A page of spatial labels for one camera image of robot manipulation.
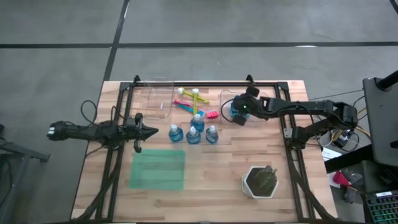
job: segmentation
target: green mat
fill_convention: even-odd
[[[130,188],[182,190],[184,168],[184,151],[143,149],[133,155]]]

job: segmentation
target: plastic bottle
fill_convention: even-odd
[[[205,130],[205,122],[201,118],[200,114],[195,114],[191,120],[191,127],[195,127],[198,132]]]
[[[206,140],[212,144],[217,143],[218,133],[214,125],[211,125],[210,128],[206,130]]]
[[[177,125],[172,124],[170,126],[170,131],[169,131],[169,138],[172,142],[179,142],[184,138],[184,135],[182,133],[182,129],[177,127]]]
[[[198,144],[200,142],[200,133],[195,127],[191,127],[186,137],[189,144]]]

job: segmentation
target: metal bracket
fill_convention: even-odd
[[[284,136],[285,138],[291,138],[293,133],[292,128],[284,128]]]
[[[119,91],[127,90],[131,86],[131,82],[120,83]]]
[[[135,83],[137,83],[137,82],[139,82],[139,81],[141,81],[141,79],[139,78],[138,75],[136,75],[136,76],[134,77],[133,83],[135,84]]]
[[[251,75],[248,75],[246,77],[246,81],[250,81],[251,85],[256,85],[256,82],[254,82],[253,77]]]
[[[289,91],[289,85],[287,84],[287,82],[278,82],[277,84],[281,89]]]

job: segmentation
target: red toy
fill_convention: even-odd
[[[344,186],[347,186],[347,187],[351,186],[350,182],[340,171],[337,171],[335,173],[335,175],[333,176],[333,181],[336,184],[343,184]]]
[[[178,100],[174,100],[174,103],[175,104],[180,104],[180,105],[184,105],[184,106],[189,106],[189,107],[193,107],[193,103],[190,103],[190,102],[186,102],[186,101],[178,101]],[[207,119],[216,119],[216,118],[218,118],[218,112],[216,111],[216,110],[210,110],[210,111],[207,111],[207,110],[204,110],[204,109],[202,109],[202,108],[198,108],[198,110],[201,110],[201,111],[203,111],[204,113],[206,113],[206,115],[207,115]]]

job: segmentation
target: keyboard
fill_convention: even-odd
[[[374,223],[398,223],[398,192],[369,194],[366,203]]]

